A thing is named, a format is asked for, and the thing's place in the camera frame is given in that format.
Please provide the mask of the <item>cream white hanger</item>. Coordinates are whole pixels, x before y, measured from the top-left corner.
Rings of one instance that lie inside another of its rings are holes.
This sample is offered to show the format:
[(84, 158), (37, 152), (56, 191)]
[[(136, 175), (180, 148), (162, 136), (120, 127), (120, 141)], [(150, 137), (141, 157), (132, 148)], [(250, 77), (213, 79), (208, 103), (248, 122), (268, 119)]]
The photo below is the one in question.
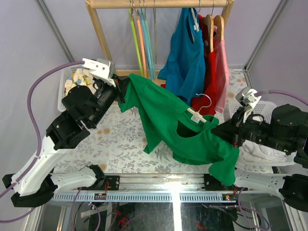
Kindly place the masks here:
[(198, 97), (193, 99), (194, 103), (192, 107), (189, 107), (187, 111), (192, 114), (191, 120), (199, 123), (200, 121), (205, 123), (207, 120), (204, 115), (208, 114), (208, 109), (212, 107), (212, 99), (204, 93), (196, 94)]

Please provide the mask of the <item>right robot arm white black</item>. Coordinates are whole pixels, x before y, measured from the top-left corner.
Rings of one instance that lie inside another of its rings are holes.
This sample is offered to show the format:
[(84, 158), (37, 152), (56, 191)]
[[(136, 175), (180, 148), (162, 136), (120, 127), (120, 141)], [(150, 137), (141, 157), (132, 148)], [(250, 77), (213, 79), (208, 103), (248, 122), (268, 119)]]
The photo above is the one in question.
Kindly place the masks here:
[[(308, 114), (290, 104), (276, 107), (269, 123), (261, 114), (251, 113), (244, 118), (245, 110), (239, 107), (228, 121), (218, 125), (212, 133), (235, 147), (245, 141), (295, 154), (294, 162), (308, 167)], [(219, 178), (220, 186), (230, 190), (234, 186), (249, 188), (275, 195), (297, 210), (308, 210), (308, 178), (293, 174), (256, 174), (236, 170), (235, 176), (226, 173)]]

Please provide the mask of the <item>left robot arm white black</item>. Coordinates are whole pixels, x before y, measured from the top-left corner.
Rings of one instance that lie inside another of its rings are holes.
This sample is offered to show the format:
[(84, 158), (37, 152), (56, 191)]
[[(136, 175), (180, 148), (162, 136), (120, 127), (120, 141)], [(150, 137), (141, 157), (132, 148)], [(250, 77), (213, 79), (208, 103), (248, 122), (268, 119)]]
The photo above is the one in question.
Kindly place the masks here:
[(124, 96), (130, 79), (128, 76), (111, 78), (115, 85), (96, 80), (96, 92), (86, 86), (73, 87), (62, 99), (63, 111), (46, 129), (39, 156), (26, 175), (17, 181), (22, 172), (7, 174), (2, 178), (4, 186), (13, 186), (11, 201), (14, 207), (39, 207), (54, 195), (76, 188), (101, 190), (105, 186), (105, 174), (98, 165), (85, 166), (73, 173), (53, 173), (56, 164), (75, 149), (95, 129), (114, 101), (125, 102)]

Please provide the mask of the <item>green t shirt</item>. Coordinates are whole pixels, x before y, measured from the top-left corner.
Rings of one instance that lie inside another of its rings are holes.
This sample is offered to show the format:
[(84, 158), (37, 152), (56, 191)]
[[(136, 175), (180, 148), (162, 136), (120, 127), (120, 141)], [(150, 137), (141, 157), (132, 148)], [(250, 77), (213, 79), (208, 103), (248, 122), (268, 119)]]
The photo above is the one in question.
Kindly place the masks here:
[(192, 120), (188, 105), (170, 91), (136, 74), (125, 81), (125, 103), (119, 108), (121, 112), (133, 107), (139, 110), (147, 140), (144, 152), (150, 154), (163, 141), (176, 161), (210, 165), (209, 173), (221, 183), (235, 183), (239, 149), (211, 132), (219, 124), (217, 118), (206, 115), (206, 122)]

